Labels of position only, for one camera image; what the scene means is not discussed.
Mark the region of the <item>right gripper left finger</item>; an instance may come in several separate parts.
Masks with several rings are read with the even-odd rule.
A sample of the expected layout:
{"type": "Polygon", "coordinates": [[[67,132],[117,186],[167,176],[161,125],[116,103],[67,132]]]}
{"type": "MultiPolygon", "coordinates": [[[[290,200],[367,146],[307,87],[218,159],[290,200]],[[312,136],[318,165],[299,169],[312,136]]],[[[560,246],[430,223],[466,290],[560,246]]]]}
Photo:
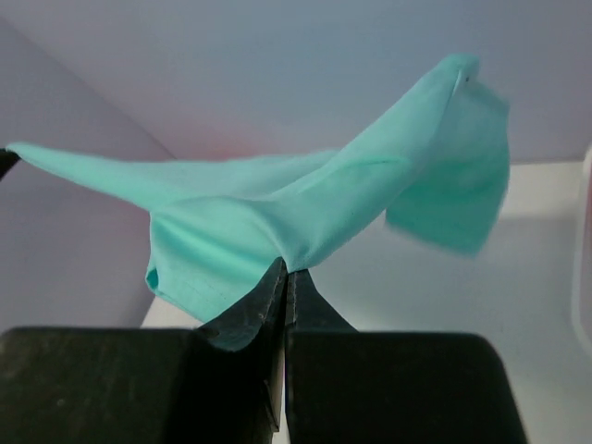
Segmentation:
{"type": "Polygon", "coordinates": [[[286,265],[197,328],[15,327],[5,443],[268,443],[279,429],[286,265]]]}

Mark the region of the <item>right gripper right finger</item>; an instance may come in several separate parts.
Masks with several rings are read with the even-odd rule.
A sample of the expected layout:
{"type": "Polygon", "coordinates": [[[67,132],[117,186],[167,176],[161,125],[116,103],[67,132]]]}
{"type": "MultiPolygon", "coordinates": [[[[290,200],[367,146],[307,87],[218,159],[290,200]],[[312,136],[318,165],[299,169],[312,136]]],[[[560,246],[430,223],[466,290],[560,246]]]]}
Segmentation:
{"type": "Polygon", "coordinates": [[[502,360],[468,333],[363,332],[307,271],[287,290],[293,443],[524,443],[502,360]]]}

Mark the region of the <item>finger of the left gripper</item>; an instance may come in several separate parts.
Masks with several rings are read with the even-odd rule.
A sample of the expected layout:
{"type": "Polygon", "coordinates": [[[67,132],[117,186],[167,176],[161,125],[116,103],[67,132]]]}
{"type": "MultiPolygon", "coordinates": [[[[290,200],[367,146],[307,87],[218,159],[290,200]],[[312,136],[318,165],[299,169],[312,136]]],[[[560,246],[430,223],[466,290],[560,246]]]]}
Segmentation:
{"type": "Polygon", "coordinates": [[[3,180],[5,175],[19,162],[18,154],[7,150],[7,148],[0,149],[0,180],[3,180]]]}

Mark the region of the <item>mint green t shirt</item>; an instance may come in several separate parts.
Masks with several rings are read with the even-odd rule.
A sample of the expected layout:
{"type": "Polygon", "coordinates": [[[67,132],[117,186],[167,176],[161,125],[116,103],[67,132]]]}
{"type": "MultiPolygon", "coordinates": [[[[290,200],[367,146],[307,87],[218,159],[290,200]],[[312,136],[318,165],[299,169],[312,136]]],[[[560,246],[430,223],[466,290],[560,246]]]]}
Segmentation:
{"type": "Polygon", "coordinates": [[[379,217],[420,241],[479,252],[510,178],[510,108],[479,71],[476,56],[445,57],[335,150],[135,162],[27,142],[6,149],[146,211],[147,287],[210,321],[275,260],[290,272],[317,266],[379,217]]]}

